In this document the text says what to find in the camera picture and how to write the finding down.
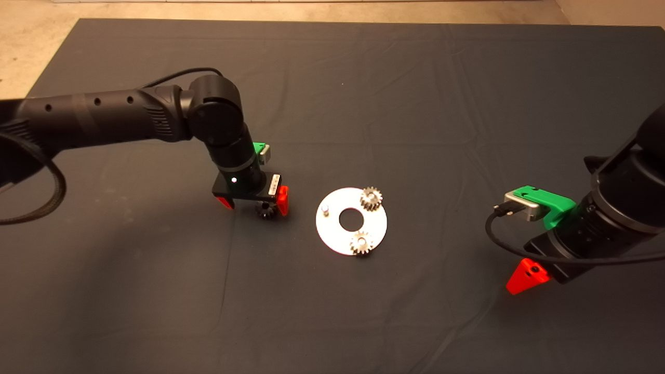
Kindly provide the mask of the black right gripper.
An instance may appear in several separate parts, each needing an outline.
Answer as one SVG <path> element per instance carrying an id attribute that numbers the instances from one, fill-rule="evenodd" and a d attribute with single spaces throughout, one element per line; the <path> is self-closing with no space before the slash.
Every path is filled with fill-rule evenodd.
<path id="1" fill-rule="evenodd" d="M 546 260 L 523 258 L 506 283 L 511 295 L 517 295 L 540 286 L 551 280 L 566 284 L 586 274 L 593 265 L 582 265 L 579 260 L 588 259 L 597 251 L 599 237 L 591 232 L 563 232 L 557 229 L 546 231 L 524 244 L 527 253 L 558 260 L 571 260 L 570 263 L 557 263 Z"/>

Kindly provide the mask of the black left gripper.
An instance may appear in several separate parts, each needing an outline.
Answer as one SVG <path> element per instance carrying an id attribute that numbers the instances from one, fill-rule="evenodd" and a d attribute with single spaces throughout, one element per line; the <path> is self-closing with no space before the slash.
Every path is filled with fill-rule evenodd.
<path id="1" fill-rule="evenodd" d="M 236 171 L 223 170 L 214 181 L 212 194 L 228 210 L 235 201 L 276 204 L 281 216 L 289 213 L 289 187 L 280 173 L 266 172 L 258 161 Z"/>

